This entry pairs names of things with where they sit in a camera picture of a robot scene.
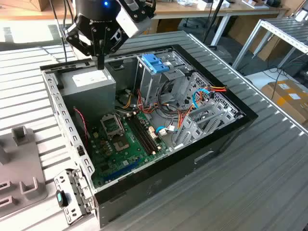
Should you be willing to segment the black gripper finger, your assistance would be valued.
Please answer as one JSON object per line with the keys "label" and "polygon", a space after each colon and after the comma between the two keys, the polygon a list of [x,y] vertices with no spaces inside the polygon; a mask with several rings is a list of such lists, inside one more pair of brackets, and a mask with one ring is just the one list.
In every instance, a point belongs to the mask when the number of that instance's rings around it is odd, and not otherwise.
{"label": "black gripper finger", "polygon": [[99,40],[95,39],[95,32],[90,30],[90,39],[84,36],[77,28],[76,24],[72,24],[65,30],[66,41],[79,53],[91,57],[95,62],[98,70],[101,70],[101,46]]}
{"label": "black gripper finger", "polygon": [[101,70],[104,69],[105,57],[115,53],[128,39],[126,32],[119,27],[116,31],[105,30],[105,39],[102,46]]}

